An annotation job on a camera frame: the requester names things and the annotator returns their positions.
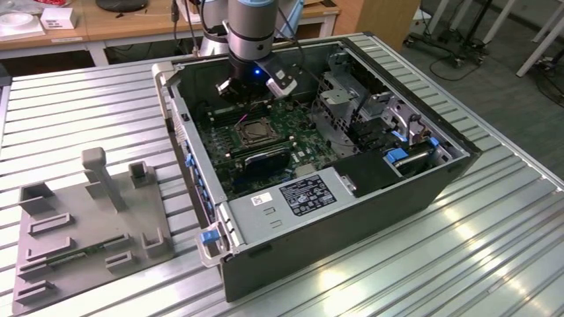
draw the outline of cpu socket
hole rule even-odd
[[[256,147],[279,139],[267,118],[241,123],[236,129],[244,147]]]

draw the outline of circuit board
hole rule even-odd
[[[339,158],[311,123],[309,107],[291,101],[276,101],[252,110],[244,115],[237,113],[231,124],[225,125],[224,119],[221,126],[217,126],[217,118],[207,118],[196,124],[229,199],[299,177],[296,168],[299,171],[320,170]],[[245,160],[277,149],[289,151],[289,163],[284,169],[265,177],[239,182]]]

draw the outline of barcode sticker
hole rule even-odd
[[[272,200],[271,193],[264,193],[251,198],[251,201],[253,202],[253,206],[259,206],[263,203],[268,203],[271,200]]]

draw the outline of gray floor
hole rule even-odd
[[[424,0],[425,10],[435,10],[440,0]],[[443,17],[449,17],[457,1],[451,1]],[[465,34],[480,5],[472,4],[461,27]],[[497,13],[489,10],[477,38],[483,39]],[[417,44],[404,48],[401,55],[443,86],[443,88],[493,125],[493,127],[531,154],[547,167],[564,178],[564,108],[559,107],[539,92],[532,75],[517,78],[515,73],[536,48],[531,42],[536,31],[508,19],[497,36],[488,45],[491,51],[483,66],[461,81],[439,79],[429,72],[429,64],[445,52]],[[553,43],[547,51],[553,55],[564,47]],[[475,65],[453,69],[445,63],[433,67],[443,77],[457,78],[472,70]],[[564,87],[564,72],[553,80]]]

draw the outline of wheel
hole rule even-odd
[[[460,59],[460,58],[455,58],[455,63],[453,63],[455,65],[455,68],[460,68],[460,67],[463,67],[463,65],[464,65],[464,60],[463,59]]]
[[[404,45],[411,48],[413,46],[415,40],[413,38],[409,36],[405,41],[404,41]]]

